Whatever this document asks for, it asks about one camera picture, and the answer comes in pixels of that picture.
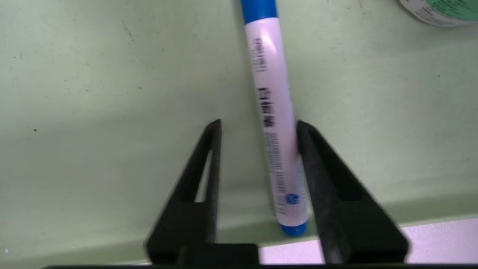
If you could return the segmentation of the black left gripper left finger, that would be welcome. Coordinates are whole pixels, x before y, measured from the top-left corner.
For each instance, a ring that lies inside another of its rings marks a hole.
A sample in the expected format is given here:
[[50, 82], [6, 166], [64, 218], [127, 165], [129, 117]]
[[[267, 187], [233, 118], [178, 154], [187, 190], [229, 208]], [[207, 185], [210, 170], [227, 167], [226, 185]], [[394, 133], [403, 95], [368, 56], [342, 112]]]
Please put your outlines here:
[[258, 264], [256, 244], [216, 243], [222, 124], [208, 124], [146, 241], [152, 264]]

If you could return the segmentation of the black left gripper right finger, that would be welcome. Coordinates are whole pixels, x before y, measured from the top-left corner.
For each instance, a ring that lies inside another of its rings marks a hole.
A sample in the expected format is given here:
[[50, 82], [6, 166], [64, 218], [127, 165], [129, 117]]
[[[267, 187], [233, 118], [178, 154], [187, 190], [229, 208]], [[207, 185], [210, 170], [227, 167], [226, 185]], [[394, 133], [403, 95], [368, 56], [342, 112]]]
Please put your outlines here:
[[325, 262], [403, 263], [408, 240], [342, 157], [305, 121], [297, 137]]

